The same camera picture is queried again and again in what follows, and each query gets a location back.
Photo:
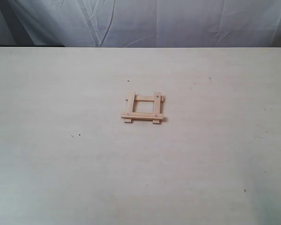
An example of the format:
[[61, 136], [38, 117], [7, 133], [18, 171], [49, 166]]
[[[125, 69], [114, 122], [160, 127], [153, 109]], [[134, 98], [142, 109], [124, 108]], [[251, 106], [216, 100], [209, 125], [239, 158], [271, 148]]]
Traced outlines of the wood strip with holes bottom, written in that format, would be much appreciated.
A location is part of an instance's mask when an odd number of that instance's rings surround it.
[[162, 113], [140, 113], [140, 112], [127, 112], [122, 113], [121, 118], [130, 120], [163, 120]]

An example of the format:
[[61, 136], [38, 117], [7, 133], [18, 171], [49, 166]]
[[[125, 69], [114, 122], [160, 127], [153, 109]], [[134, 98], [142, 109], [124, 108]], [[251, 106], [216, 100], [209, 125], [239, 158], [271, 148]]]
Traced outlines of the wood strip with holes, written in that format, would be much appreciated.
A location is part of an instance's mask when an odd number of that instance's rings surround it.
[[122, 113], [121, 118], [130, 120], [163, 120], [162, 113], [140, 113], [140, 112], [127, 112]]
[[161, 103], [162, 103], [161, 93], [155, 92], [154, 105], [153, 105], [153, 113], [155, 114], [155, 118], [158, 118], [159, 114], [161, 114]]

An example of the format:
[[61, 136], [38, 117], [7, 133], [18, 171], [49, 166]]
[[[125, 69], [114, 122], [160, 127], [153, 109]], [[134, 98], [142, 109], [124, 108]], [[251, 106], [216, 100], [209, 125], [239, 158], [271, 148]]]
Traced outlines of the plain wood strip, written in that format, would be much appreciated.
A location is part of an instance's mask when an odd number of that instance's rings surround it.
[[[140, 102], [154, 102], [156, 96], [144, 96], [144, 95], [135, 95], [134, 101], [140, 101]], [[164, 102], [165, 98], [164, 96], [159, 96], [159, 99], [161, 102]]]
[[135, 99], [135, 92], [130, 92], [127, 97], [127, 104], [126, 104], [126, 115], [130, 116], [133, 112], [134, 106], [134, 99]]

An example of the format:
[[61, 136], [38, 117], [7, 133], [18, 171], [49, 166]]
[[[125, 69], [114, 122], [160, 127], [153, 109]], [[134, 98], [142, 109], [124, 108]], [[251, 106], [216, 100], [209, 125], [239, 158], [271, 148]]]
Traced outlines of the plain wood strip top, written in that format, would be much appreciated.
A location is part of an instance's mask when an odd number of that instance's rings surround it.
[[[140, 102], [154, 102], [156, 96], [144, 96], [144, 95], [135, 95], [134, 101], [140, 101]], [[164, 102], [165, 98], [164, 96], [159, 96], [159, 99], [161, 102]]]

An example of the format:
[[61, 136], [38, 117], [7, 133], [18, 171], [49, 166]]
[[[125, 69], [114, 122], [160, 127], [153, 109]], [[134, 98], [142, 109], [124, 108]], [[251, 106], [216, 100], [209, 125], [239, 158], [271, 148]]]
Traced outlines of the white backdrop cloth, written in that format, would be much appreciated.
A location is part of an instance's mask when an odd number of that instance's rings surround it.
[[281, 0], [0, 0], [0, 45], [281, 47]]

